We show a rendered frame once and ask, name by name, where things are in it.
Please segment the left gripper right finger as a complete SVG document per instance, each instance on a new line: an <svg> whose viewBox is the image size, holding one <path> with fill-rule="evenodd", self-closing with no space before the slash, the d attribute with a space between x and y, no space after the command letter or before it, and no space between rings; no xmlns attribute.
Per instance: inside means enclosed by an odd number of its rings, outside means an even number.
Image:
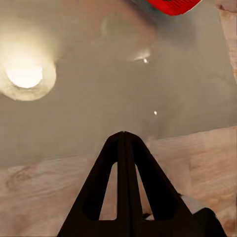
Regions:
<svg viewBox="0 0 237 237"><path fill-rule="evenodd" d="M132 237L207 237L142 139L124 132ZM155 220L143 217L137 165Z"/></svg>

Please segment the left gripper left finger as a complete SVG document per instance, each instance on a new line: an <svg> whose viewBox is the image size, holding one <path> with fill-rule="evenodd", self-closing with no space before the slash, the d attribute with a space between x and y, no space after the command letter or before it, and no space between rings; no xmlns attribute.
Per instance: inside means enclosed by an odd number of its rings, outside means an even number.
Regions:
<svg viewBox="0 0 237 237"><path fill-rule="evenodd" d="M57 237L132 237L123 131L110 136L100 151ZM111 169L116 162L118 218L99 220Z"/></svg>

